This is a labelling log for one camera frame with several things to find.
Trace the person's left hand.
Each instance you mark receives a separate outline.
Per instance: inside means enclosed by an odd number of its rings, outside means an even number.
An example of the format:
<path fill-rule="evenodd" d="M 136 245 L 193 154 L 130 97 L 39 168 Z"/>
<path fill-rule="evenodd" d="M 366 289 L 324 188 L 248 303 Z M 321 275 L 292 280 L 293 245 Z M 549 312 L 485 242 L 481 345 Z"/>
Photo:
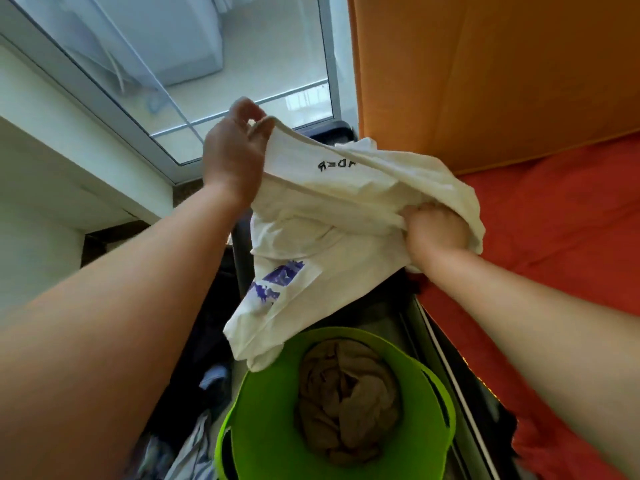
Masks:
<path fill-rule="evenodd" d="M 255 122 L 266 116 L 258 104 L 242 97 L 204 140 L 204 188 L 220 194 L 237 209 L 249 208 L 261 185 L 265 159 L 261 162 L 252 155 L 248 133 Z"/>

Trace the person's right hand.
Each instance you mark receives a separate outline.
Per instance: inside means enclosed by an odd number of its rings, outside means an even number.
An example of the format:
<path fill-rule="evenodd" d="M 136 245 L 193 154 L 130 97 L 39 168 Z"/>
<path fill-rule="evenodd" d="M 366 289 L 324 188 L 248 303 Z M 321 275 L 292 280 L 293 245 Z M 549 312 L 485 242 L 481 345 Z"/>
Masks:
<path fill-rule="evenodd" d="M 450 232 L 406 232 L 404 242 L 412 264 L 427 273 L 437 258 L 450 251 L 468 251 L 471 232 L 467 222 L 450 209 Z"/>

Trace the white printed t-shirt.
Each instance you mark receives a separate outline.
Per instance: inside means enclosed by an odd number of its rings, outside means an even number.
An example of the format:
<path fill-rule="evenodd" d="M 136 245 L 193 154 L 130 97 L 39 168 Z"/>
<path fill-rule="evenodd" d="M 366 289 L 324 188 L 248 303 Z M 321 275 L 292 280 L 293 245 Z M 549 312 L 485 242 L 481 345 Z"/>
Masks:
<path fill-rule="evenodd" d="M 274 117 L 250 234 L 255 277 L 223 330 L 236 361 L 252 372 L 274 363 L 296 334 L 412 266 L 401 211 L 443 204 L 468 224 L 469 249 L 483 252 L 475 190 L 430 155 L 329 146 Z"/>

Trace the person's left forearm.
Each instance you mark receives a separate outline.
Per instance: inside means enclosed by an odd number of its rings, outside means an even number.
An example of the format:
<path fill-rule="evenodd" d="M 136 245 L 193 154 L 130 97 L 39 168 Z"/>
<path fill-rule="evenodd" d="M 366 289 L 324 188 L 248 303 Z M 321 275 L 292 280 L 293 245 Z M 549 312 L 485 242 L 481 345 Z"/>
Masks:
<path fill-rule="evenodd" d="M 0 328 L 0 480 L 119 480 L 256 191 L 214 182 Z"/>

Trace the person's right forearm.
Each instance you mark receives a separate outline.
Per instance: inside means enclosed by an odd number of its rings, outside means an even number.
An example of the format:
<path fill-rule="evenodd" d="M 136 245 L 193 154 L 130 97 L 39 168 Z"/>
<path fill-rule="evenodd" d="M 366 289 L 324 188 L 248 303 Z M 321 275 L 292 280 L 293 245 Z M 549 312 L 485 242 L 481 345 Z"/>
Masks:
<path fill-rule="evenodd" d="M 432 248 L 414 260 L 556 416 L 640 480 L 640 317 L 532 282 L 465 250 Z"/>

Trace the glass sliding door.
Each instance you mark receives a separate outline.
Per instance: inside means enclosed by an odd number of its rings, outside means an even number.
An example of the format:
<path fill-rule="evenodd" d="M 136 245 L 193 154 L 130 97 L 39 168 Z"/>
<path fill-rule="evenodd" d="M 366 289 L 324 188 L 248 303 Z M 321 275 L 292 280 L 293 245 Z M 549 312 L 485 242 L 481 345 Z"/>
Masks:
<path fill-rule="evenodd" d="M 245 96 L 302 135 L 341 122 L 330 0 L 0 0 L 0 42 L 172 184 Z"/>

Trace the red bed sheet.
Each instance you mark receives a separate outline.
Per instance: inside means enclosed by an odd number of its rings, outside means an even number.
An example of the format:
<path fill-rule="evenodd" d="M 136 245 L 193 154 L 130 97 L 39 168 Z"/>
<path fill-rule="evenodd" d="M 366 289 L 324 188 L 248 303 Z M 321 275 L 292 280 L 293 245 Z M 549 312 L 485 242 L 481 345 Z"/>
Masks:
<path fill-rule="evenodd" d="M 469 253 L 640 317 L 640 133 L 463 180 L 476 190 L 486 227 L 483 253 Z M 526 469 L 545 480 L 636 480 L 556 416 L 474 318 L 428 280 L 421 303 L 515 416 L 512 445 Z"/>

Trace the white washing machine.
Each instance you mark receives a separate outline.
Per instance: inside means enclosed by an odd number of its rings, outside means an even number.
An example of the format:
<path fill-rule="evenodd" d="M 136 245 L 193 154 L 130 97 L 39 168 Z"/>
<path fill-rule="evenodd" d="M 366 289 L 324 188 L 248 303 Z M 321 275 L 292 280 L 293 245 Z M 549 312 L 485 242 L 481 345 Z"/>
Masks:
<path fill-rule="evenodd" d="M 213 0 L 62 0 L 99 54 L 149 88 L 223 69 L 223 36 Z"/>

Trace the orange headboard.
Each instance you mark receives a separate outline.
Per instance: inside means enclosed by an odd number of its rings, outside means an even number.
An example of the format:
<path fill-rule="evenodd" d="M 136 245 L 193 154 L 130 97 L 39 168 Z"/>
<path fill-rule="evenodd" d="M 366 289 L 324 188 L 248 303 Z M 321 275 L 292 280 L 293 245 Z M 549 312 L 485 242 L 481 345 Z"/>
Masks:
<path fill-rule="evenodd" d="M 457 173 L 640 131 L 640 0 L 348 0 L 360 135 Z"/>

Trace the brown crumpled cloth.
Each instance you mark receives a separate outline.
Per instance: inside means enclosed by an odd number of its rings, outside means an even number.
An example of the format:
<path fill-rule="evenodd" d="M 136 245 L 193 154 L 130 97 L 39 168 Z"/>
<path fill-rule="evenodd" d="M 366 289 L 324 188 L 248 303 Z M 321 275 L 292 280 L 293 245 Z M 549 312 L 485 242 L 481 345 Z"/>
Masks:
<path fill-rule="evenodd" d="M 299 367 L 296 427 L 309 450 L 334 465 L 363 465 L 401 418 L 399 383 L 369 346 L 338 338 L 313 345 Z"/>

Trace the pile of dark clothes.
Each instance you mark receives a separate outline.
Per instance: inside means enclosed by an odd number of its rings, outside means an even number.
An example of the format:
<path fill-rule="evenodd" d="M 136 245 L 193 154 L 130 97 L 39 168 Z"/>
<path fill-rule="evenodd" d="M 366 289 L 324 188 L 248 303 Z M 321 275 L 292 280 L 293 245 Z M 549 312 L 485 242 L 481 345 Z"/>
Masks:
<path fill-rule="evenodd" d="M 169 385 L 132 454 L 125 480 L 164 480 L 197 424 L 230 402 L 233 354 L 223 329 L 240 302 L 228 246 Z"/>

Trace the green plastic laundry basket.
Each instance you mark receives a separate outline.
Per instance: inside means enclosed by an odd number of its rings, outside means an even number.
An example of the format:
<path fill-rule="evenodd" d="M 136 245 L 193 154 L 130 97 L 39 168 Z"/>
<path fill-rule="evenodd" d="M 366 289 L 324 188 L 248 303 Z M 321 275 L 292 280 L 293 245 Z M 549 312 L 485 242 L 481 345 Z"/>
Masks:
<path fill-rule="evenodd" d="M 322 459 L 295 423 L 300 363 L 327 339 L 369 346 L 399 384 L 399 424 L 382 443 L 381 457 L 363 466 L 340 467 Z M 220 480 L 443 480 L 456 420 L 441 380 L 396 345 L 357 328 L 318 328 L 297 334 L 272 365 L 244 376 L 220 428 L 214 460 Z"/>

